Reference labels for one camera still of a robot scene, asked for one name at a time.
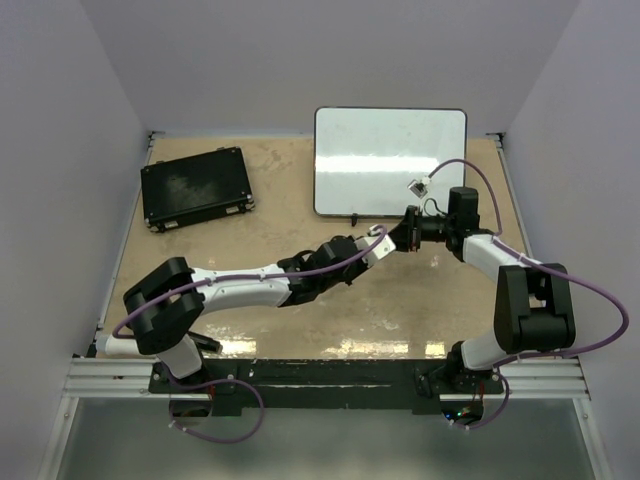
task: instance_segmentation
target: whiteboard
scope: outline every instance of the whiteboard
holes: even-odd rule
[[[422,203],[407,185],[451,158],[464,158],[462,110],[324,107],[315,118],[314,209],[318,215],[403,216]],[[447,210],[464,166],[438,172],[429,197]],[[427,213],[433,204],[429,202]]]

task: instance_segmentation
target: glass panel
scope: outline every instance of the glass panel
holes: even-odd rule
[[[207,419],[233,435],[257,411]],[[166,400],[82,400],[59,478],[82,479],[591,479],[569,400],[511,402],[472,432],[404,411],[268,410],[237,445],[213,445],[167,428]]]

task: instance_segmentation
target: metal frame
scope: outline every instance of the metal frame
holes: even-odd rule
[[[77,358],[71,363],[63,395],[68,398],[169,398],[151,394],[149,378],[155,359]],[[588,400],[578,360],[530,359],[502,367],[509,379],[512,399]],[[485,395],[502,398],[503,395]],[[176,399],[206,400],[206,394],[171,394]],[[470,395],[441,395],[442,400],[468,400]]]
[[[146,160],[149,161],[157,138],[164,132],[152,132],[149,135],[149,147]],[[521,223],[520,208],[513,190],[513,184],[506,165],[501,135],[489,136],[496,143],[496,149],[502,163],[509,187],[518,223],[524,238],[527,253],[531,253],[524,225]],[[129,226],[135,212],[139,191],[136,192],[133,206],[129,212]],[[114,268],[109,290],[103,305],[98,330],[102,329],[106,311],[111,299],[122,255],[130,228],[123,236]],[[169,395],[151,394],[148,391],[154,359],[95,359],[77,358],[71,367],[63,390],[62,401],[54,421],[53,430],[38,480],[53,480],[58,477],[67,440],[71,432],[78,403],[81,398],[141,398],[168,399]],[[511,398],[518,399],[572,399],[576,416],[580,424],[583,439],[589,454],[591,466],[597,480],[612,479],[611,469],[605,454],[604,444],[595,424],[587,385],[578,360],[567,359],[529,359],[505,365],[501,372],[509,380]],[[206,399],[204,394],[172,394],[173,399]],[[502,398],[503,395],[486,395],[485,398]],[[442,395],[443,400],[467,400],[469,395]]]

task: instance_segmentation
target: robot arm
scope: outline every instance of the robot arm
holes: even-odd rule
[[[167,299],[145,309],[130,323],[137,351],[155,355],[172,375],[186,384],[206,380],[201,350],[215,353],[221,346],[208,337],[189,332],[200,315],[247,306],[286,307],[311,302],[337,285],[350,285],[357,277],[395,250],[391,238],[382,238],[372,229],[354,238],[336,236],[316,251],[302,251],[293,257],[262,268],[236,271],[210,271],[189,268],[184,258],[171,258],[138,282],[124,295],[130,314],[150,300],[193,282],[203,285],[183,292],[174,301]],[[362,258],[349,261],[357,254]],[[335,268],[340,263],[343,267]],[[101,342],[113,350],[124,344],[107,339]]]
[[[568,282],[525,265],[498,247],[493,233],[480,229],[477,212],[478,192],[456,187],[449,193],[449,213],[423,217],[418,207],[407,207],[402,222],[390,233],[400,251],[417,251],[422,241],[444,242],[461,262],[497,284],[493,328],[454,345],[449,354],[455,364],[451,371],[490,370],[523,351],[570,347],[575,325]],[[559,264],[544,266],[566,273]]]

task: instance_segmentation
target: cable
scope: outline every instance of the cable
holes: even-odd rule
[[[489,182],[489,179],[487,178],[487,176],[484,174],[482,170],[480,170],[478,167],[476,167],[473,163],[471,163],[468,160],[463,160],[461,158],[453,158],[451,160],[447,160],[446,162],[442,162],[440,165],[434,168],[431,171],[431,173],[428,175],[428,177],[433,178],[433,176],[436,173],[438,173],[447,165],[451,165],[452,163],[462,163],[463,165],[466,165],[467,167],[475,170],[476,173],[480,175],[480,178],[482,178],[482,181],[487,186],[487,190],[489,190],[489,195],[491,196],[491,201],[493,202],[493,210],[496,212],[496,223],[498,224],[498,231],[496,232],[496,236],[502,235],[502,218],[500,217],[500,209],[498,208],[498,199],[496,198],[496,194],[493,191],[491,182]]]
[[[223,384],[232,383],[235,385],[240,385],[246,388],[247,390],[249,390],[251,393],[253,393],[253,395],[256,397],[256,400],[258,400],[258,405],[260,407],[260,414],[259,414],[258,420],[254,424],[254,426],[251,428],[251,430],[235,438],[214,437],[212,435],[207,435],[206,433],[198,432],[197,430],[193,430],[191,428],[185,427],[178,420],[176,420],[176,417],[173,415],[173,406],[171,402],[169,403],[169,418],[171,419],[170,426],[175,426],[178,430],[181,430],[182,432],[188,435],[191,435],[193,437],[199,438],[201,440],[206,440],[212,443],[223,443],[227,445],[232,443],[240,443],[246,440],[247,438],[251,437],[254,433],[256,433],[260,429],[260,426],[262,425],[262,421],[264,420],[264,414],[265,414],[264,401],[262,400],[262,397],[260,396],[260,393],[258,392],[258,390],[256,390],[256,388],[253,385],[247,382],[244,382],[242,380],[237,380],[235,378],[221,378],[219,380],[211,380],[209,382],[201,383],[199,385],[185,386],[178,383],[178,381],[169,371],[169,368],[164,363],[162,364],[162,366],[164,367],[164,370],[167,374],[167,378],[169,379],[169,382],[176,388],[179,388],[181,390],[186,390],[186,391],[200,390],[202,388],[207,388],[214,385],[223,385]]]
[[[443,212],[442,210],[440,210],[440,207],[438,206],[438,202],[436,201],[435,198],[427,197],[427,199],[422,204],[422,211],[425,213],[425,215],[427,215],[429,217],[432,216],[432,215],[427,214],[427,203],[429,203],[429,200],[431,200],[433,202],[433,208],[436,209],[436,212],[438,212],[440,215],[446,215],[447,214],[447,212]]]
[[[348,265],[351,265],[354,262],[357,262],[361,258],[364,258],[366,255],[371,253],[378,245],[380,245],[380,243],[384,240],[384,237],[387,235],[387,228],[384,225],[375,225],[374,227],[372,227],[371,231],[372,233],[376,233],[376,232],[378,233],[378,238],[376,238],[371,245],[369,245],[364,250],[360,250],[353,257],[347,258],[346,260],[343,260],[342,262],[338,262],[335,265],[331,265],[329,267],[318,268],[316,270],[308,270],[306,272],[270,273],[268,275],[258,275],[255,273],[252,273],[252,274],[238,273],[238,274],[232,274],[232,275],[220,275],[219,277],[205,278],[203,280],[187,283],[186,285],[182,285],[181,287],[174,288],[173,290],[169,290],[168,292],[163,293],[162,295],[149,300],[147,303],[139,306],[133,312],[127,315],[127,317],[124,320],[122,320],[121,322],[118,323],[118,325],[116,325],[116,327],[113,329],[112,335],[115,338],[135,338],[133,335],[120,333],[120,330],[122,330],[124,327],[129,325],[129,323],[131,323],[131,321],[134,318],[136,318],[138,315],[140,315],[142,312],[144,312],[148,308],[154,305],[157,305],[159,303],[162,303],[165,300],[168,300],[169,298],[173,297],[174,295],[186,292],[193,288],[211,286],[214,283],[225,282],[229,280],[269,280],[272,278],[313,277],[315,275],[323,275],[325,273],[330,273],[335,270],[344,268]]]
[[[473,391],[473,397],[471,397],[471,403],[475,402],[476,395],[478,395],[478,399],[480,402],[484,399],[484,382],[481,381],[478,384],[478,387]]]

